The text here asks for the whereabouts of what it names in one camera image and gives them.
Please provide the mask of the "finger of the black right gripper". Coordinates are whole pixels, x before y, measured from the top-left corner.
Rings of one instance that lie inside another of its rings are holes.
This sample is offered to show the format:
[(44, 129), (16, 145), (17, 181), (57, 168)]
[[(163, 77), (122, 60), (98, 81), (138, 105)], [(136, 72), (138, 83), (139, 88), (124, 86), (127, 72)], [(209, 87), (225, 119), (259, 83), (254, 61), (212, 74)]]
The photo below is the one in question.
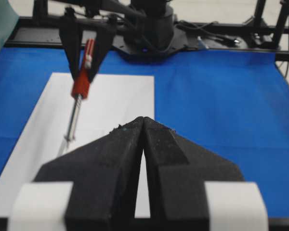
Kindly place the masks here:
[(92, 51), (91, 68), (88, 71), (88, 81), (91, 83), (99, 71), (100, 65), (112, 48), (117, 32), (117, 19), (109, 18), (106, 23), (96, 29), (96, 37)]
[(79, 59), (83, 30), (74, 16), (60, 17), (59, 37), (66, 53), (73, 80), (79, 74)]

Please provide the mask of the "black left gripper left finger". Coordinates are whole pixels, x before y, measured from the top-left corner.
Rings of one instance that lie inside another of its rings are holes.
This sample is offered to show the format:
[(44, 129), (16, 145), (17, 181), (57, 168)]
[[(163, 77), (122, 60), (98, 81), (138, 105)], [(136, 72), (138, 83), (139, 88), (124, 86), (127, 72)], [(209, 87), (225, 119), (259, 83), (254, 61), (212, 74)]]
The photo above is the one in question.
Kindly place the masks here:
[(134, 218), (142, 117), (44, 165), (35, 182), (71, 181), (65, 214), (69, 231), (126, 231)]

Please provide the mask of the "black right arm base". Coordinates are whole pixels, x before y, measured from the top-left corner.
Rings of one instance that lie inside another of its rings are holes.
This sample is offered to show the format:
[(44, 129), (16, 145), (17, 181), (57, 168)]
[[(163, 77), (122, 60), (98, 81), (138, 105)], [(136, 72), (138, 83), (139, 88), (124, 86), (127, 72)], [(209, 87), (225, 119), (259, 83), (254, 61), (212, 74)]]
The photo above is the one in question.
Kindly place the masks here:
[(122, 19), (121, 34), (113, 47), (126, 57), (164, 58), (179, 51), (199, 49), (202, 38), (175, 23), (176, 15), (167, 0), (131, 0), (129, 7), (146, 15), (138, 20)]

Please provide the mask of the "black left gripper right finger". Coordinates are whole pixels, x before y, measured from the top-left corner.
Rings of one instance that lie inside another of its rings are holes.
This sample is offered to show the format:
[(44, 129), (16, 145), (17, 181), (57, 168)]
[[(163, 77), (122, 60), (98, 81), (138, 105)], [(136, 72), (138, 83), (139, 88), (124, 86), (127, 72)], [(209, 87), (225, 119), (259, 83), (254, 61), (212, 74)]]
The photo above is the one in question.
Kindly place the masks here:
[(161, 231), (208, 231), (205, 181), (244, 181), (236, 164), (144, 118), (151, 219)]

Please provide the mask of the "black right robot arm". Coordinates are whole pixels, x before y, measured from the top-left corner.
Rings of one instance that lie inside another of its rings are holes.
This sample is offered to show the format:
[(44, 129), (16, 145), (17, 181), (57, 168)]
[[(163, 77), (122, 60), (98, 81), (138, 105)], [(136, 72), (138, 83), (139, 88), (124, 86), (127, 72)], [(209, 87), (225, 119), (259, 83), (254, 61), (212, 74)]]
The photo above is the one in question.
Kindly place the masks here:
[(117, 33), (117, 14), (124, 14), (136, 19), (144, 19), (145, 14), (133, 10), (117, 0), (64, 0), (63, 3), (84, 7), (85, 18), (78, 19), (72, 7), (66, 7), (62, 16), (51, 15), (48, 13), (47, 0), (35, 0), (33, 19), (37, 23), (50, 24), (59, 28), (59, 37), (74, 81), (80, 74), (79, 59), (83, 31), (96, 32), (88, 74), (88, 81), (92, 82), (108, 51), (112, 48)]

